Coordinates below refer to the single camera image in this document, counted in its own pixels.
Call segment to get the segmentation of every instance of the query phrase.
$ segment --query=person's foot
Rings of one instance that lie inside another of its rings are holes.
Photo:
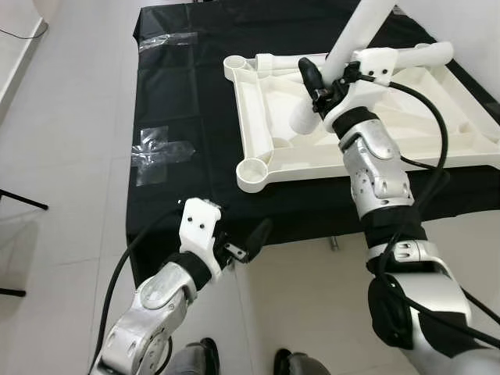
[[[220,360],[216,342],[210,337],[205,337],[200,340],[200,344],[205,349],[207,375],[219,375]]]
[[[274,375],[290,375],[290,365],[288,356],[291,352],[288,349],[282,348],[274,355]]]

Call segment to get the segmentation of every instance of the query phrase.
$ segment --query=white cylindrical handle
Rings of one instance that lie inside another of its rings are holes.
[[[288,123],[295,133],[311,134],[321,121],[318,113],[313,112],[313,100],[302,99],[291,111]]]
[[[323,64],[321,73],[326,87],[342,76],[352,53],[371,42],[395,4],[396,0],[362,0],[358,4]]]
[[[275,56],[270,53],[259,53],[255,55],[256,66],[258,71],[264,70],[280,70],[280,69],[297,69],[298,61],[302,55],[294,56]],[[316,65],[323,65],[325,63],[326,53],[318,53],[306,56]]]
[[[398,50],[396,68],[412,66],[441,66],[453,59],[453,45],[441,41],[432,45],[417,45],[415,48]]]

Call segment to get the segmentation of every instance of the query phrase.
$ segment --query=transparent tape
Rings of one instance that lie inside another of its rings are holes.
[[[137,167],[136,186],[166,181],[168,165],[185,163],[196,152],[189,141],[169,141],[169,127],[141,130],[139,145],[132,146],[132,166]]]
[[[194,45],[198,43],[198,33],[172,33],[150,37],[139,43],[139,53],[159,45]]]

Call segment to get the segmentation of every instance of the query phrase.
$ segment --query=black stand leg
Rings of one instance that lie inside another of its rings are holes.
[[[39,202],[36,202],[36,201],[32,201],[31,199],[28,199],[28,198],[24,198],[24,197],[21,197],[20,195],[16,195],[16,194],[13,194],[13,193],[9,193],[8,191],[5,191],[5,190],[2,190],[0,189],[0,198],[2,196],[5,196],[5,197],[9,197],[9,198],[12,198],[12,199],[15,199],[19,202],[22,202],[22,203],[26,203],[28,205],[34,205],[35,207],[38,207],[39,209],[44,209],[45,211],[48,210],[48,206],[47,205],[44,205],[43,203],[39,203]]]
[[[14,289],[3,289],[0,287],[0,295],[14,295],[16,297],[24,297],[26,291],[16,291]]]

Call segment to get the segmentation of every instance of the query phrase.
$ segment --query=table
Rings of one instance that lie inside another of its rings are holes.
[[[241,244],[264,217],[274,222],[269,243],[321,238],[361,230],[348,177],[283,182],[247,194],[236,185],[243,159],[233,84],[223,76],[229,55],[258,52],[297,55],[329,51],[357,1],[222,0],[144,8],[134,37],[138,43],[168,34],[165,44],[139,54],[134,145],[141,130],[168,127],[168,140],[188,142],[187,161],[166,164],[164,181],[137,186],[130,169],[127,239],[166,210],[171,214],[132,252],[136,284],[154,274],[179,247],[181,211],[177,200],[208,198],[224,208],[223,227]],[[391,14],[371,46],[407,48],[432,43],[407,16]],[[494,114],[495,100],[456,62],[449,69]],[[500,172],[490,166],[449,169],[452,181],[429,204],[425,220],[500,208]],[[415,195],[428,171],[409,173]]]

